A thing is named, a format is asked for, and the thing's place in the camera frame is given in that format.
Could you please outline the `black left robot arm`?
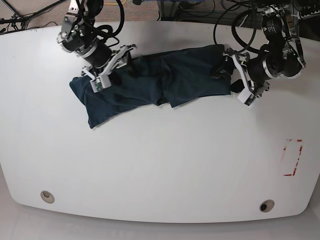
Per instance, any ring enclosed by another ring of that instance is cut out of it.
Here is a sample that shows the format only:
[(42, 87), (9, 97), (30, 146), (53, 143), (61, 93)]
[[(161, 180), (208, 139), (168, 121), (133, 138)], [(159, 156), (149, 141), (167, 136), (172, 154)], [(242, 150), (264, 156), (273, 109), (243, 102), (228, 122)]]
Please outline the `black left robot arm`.
[[(249, 98), (261, 97), (270, 89), (269, 80), (284, 76), (296, 78), (306, 67), (300, 38), (295, 32), (292, 16), (287, 8), (288, 0), (249, 0), (249, 9), (241, 12), (232, 22), (231, 33), (240, 50), (227, 49), (223, 55), (226, 62), (232, 61), (241, 79), (232, 84), (233, 92), (248, 94)], [(249, 42), (244, 42), (237, 33), (240, 20), (251, 16), (254, 23), (261, 16), (261, 30), (267, 43), (259, 49), (251, 45), (257, 33), (254, 28)]]

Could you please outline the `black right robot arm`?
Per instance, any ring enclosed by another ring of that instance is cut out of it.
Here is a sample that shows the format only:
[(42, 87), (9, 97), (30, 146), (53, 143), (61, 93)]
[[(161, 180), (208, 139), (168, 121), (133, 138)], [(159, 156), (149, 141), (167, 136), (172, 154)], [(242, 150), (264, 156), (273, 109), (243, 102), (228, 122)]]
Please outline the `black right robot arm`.
[(110, 75), (113, 70), (127, 65), (131, 60), (131, 51), (135, 44), (123, 45), (112, 50), (106, 45), (107, 40), (115, 39), (123, 29), (125, 11), (120, 0), (117, 1), (120, 22), (116, 30), (104, 24), (95, 27), (95, 17), (101, 12), (103, 0), (72, 0), (64, 16), (57, 43), (68, 53), (75, 53), (89, 63), (81, 70), (83, 76), (90, 78), (93, 91), (99, 92), (109, 88), (112, 83)]

